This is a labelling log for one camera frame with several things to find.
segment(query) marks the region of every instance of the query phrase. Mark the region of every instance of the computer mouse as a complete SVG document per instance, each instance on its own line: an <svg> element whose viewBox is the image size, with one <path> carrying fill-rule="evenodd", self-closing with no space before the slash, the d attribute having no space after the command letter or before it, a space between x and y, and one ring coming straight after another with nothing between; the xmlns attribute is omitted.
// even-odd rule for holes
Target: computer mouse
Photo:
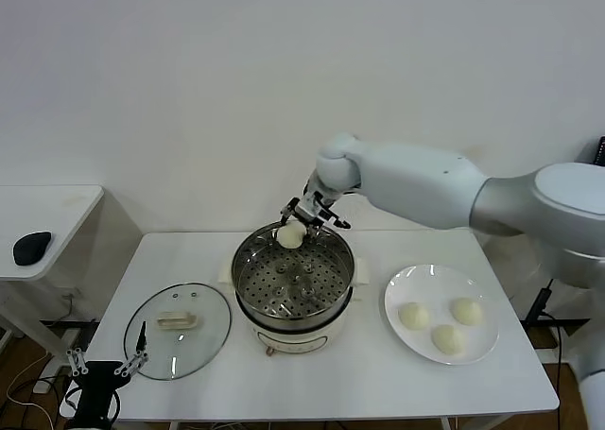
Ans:
<svg viewBox="0 0 605 430"><path fill-rule="evenodd" d="M36 232L26 234L17 241L12 248L12 256L20 267L28 267L42 260L52 234L50 232Z"/></svg>

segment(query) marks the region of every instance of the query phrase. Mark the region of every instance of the metal clamp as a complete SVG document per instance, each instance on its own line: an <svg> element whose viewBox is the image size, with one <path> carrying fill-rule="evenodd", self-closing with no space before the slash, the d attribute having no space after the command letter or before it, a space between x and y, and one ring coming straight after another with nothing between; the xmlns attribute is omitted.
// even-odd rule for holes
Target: metal clamp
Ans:
<svg viewBox="0 0 605 430"><path fill-rule="evenodd" d="M67 354L69 367L72 369L72 376L86 375L88 373L82 349L76 348L75 350L67 350L65 354Z"/></svg>
<svg viewBox="0 0 605 430"><path fill-rule="evenodd" d="M121 375L123 378L132 376L145 365L148 359L149 356L147 353L141 351L136 352L131 359L126 360L120 367L118 367L113 374Z"/></svg>

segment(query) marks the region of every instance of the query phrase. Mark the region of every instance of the pot handle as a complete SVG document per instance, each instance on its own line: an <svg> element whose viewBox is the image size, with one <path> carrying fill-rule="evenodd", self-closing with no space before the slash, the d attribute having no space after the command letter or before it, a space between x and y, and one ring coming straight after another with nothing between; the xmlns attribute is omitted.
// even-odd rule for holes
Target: pot handle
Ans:
<svg viewBox="0 0 605 430"><path fill-rule="evenodd" d="M353 285L367 285L370 283L370 270L368 263L364 258L355 258L355 277L353 277Z"/></svg>
<svg viewBox="0 0 605 430"><path fill-rule="evenodd" d="M223 262L223 266L218 272L218 283L222 284L225 288L228 288L230 291L233 291L234 287L233 281L231 280L231 261L232 258L229 257Z"/></svg>

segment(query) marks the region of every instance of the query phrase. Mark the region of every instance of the small white table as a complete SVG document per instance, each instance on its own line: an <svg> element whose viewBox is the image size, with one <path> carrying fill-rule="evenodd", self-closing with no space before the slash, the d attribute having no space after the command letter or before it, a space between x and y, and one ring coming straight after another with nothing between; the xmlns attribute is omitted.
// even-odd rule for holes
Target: small white table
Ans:
<svg viewBox="0 0 605 430"><path fill-rule="evenodd" d="M103 189L96 185L0 186L0 318L53 354L43 376L56 374L67 363L65 352L78 330L66 331L63 339L54 335L35 318L27 297L14 284L41 279L102 196ZM12 248L32 232L51 232L50 244L38 263L20 267L14 262ZM34 392L48 388L46 383L38 383Z"/></svg>
<svg viewBox="0 0 605 430"><path fill-rule="evenodd" d="M244 233L153 233L136 251L87 352L88 360L125 358L130 317L159 290L186 282L225 292L233 326L218 356L172 382L141 375L119 390L120 421L371 420L482 416L488 429L516 413L546 411L559 401L509 301L474 236L466 230L346 232L364 258L370 284L356 294L345 328L324 350L265 355L218 283ZM437 263L474 278L493 298L500 339L469 366L448 367L419 356L392 332L383 310L386 283L402 267ZM61 414L73 416L65 403Z"/></svg>

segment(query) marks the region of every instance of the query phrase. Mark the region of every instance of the dough ball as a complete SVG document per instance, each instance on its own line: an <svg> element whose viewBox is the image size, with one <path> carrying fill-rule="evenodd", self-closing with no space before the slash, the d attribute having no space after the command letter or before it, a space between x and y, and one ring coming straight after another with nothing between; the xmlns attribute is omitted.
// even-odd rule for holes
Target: dough ball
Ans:
<svg viewBox="0 0 605 430"><path fill-rule="evenodd" d="M452 301L450 311L454 318L467 326L476 326L483 322L481 304L470 298L458 298Z"/></svg>
<svg viewBox="0 0 605 430"><path fill-rule="evenodd" d="M464 334L451 324L442 324L433 329L431 339L440 352L444 354L464 353Z"/></svg>
<svg viewBox="0 0 605 430"><path fill-rule="evenodd" d="M412 331L419 331L428 326L430 316L428 309L417 302L408 302L399 309L399 319Z"/></svg>
<svg viewBox="0 0 605 430"><path fill-rule="evenodd" d="M303 243L306 227L298 220L289 220L277 230L277 242L283 248L296 249Z"/></svg>

